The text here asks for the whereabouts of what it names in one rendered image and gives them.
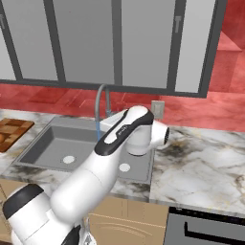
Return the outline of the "tan base cupboard door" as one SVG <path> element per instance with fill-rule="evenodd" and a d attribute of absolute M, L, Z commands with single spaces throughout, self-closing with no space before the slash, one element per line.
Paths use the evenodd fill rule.
<path fill-rule="evenodd" d="M 168 206 L 106 197 L 88 214 L 98 245 L 163 245 Z"/>
<path fill-rule="evenodd" d="M 11 241 L 11 227 L 9 222 L 5 219 L 2 207 L 7 197 L 16 189 L 22 186 L 21 182 L 0 179 L 0 240 L 5 242 Z"/>

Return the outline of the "grey curved sink faucet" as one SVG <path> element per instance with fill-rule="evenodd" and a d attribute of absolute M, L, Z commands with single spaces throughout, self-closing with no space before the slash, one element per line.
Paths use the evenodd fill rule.
<path fill-rule="evenodd" d="M 95 112 L 95 122 L 96 122 L 96 127 L 97 130 L 100 131 L 100 98 L 101 98 L 101 93 L 105 92 L 105 114 L 107 117 L 111 115 L 111 103 L 110 103 L 110 91 L 109 88 L 106 84 L 102 84 L 100 88 L 98 89 L 97 95 L 96 95 L 96 101 L 95 101 L 95 107 L 94 107 L 94 112 Z"/>

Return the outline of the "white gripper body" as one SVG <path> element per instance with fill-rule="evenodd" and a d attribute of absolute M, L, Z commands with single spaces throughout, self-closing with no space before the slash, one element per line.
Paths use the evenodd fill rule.
<path fill-rule="evenodd" d="M 114 114 L 100 122 L 100 137 L 104 141 L 116 141 L 127 125 L 125 110 Z"/>

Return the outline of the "wooden checkered cutting board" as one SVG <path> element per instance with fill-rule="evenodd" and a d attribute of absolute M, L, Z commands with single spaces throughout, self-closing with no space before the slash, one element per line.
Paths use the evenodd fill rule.
<path fill-rule="evenodd" d="M 0 121 L 0 134 L 4 134 L 6 139 L 0 144 L 0 153 L 6 152 L 16 141 L 18 141 L 30 128 L 34 122 L 4 118 Z"/>

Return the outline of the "grey dishwasher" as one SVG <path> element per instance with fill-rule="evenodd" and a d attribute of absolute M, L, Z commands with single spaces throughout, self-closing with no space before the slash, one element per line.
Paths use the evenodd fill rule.
<path fill-rule="evenodd" d="M 170 207 L 163 245 L 245 245 L 245 218 Z"/>

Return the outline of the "grey dark-framed cupboard door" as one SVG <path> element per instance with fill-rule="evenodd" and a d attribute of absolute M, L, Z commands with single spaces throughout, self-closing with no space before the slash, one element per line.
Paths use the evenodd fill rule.
<path fill-rule="evenodd" d="M 176 0 L 167 89 L 171 95 L 205 98 L 228 0 Z M 175 33 L 175 16 L 181 16 Z"/>
<path fill-rule="evenodd" d="M 0 13 L 4 12 L 0 4 Z M 4 37 L 5 30 L 2 30 L 0 25 L 0 79 L 15 80 L 15 73 L 11 65 L 11 57 L 8 52 L 6 40 Z"/>
<path fill-rule="evenodd" d="M 58 83 L 112 84 L 112 0 L 43 0 Z"/>
<path fill-rule="evenodd" d="M 176 0 L 112 0 L 115 89 L 167 95 Z"/>
<path fill-rule="evenodd" d="M 0 0 L 15 80 L 3 83 L 61 86 L 65 74 L 53 0 Z"/>

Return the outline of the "beige wall outlet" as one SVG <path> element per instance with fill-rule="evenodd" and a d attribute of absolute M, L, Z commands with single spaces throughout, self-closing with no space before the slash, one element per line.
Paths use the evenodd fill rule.
<path fill-rule="evenodd" d="M 161 100 L 153 100 L 151 102 L 151 112 L 155 119 L 161 120 L 164 117 L 165 103 Z"/>

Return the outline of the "grey sink basin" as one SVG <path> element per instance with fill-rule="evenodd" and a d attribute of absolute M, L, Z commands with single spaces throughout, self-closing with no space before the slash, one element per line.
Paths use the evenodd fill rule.
<path fill-rule="evenodd" d="M 94 121 L 54 117 L 13 163 L 17 166 L 73 172 L 93 151 L 97 141 Z M 125 148 L 122 149 L 120 179 L 149 184 L 152 167 L 153 151 L 136 157 Z"/>

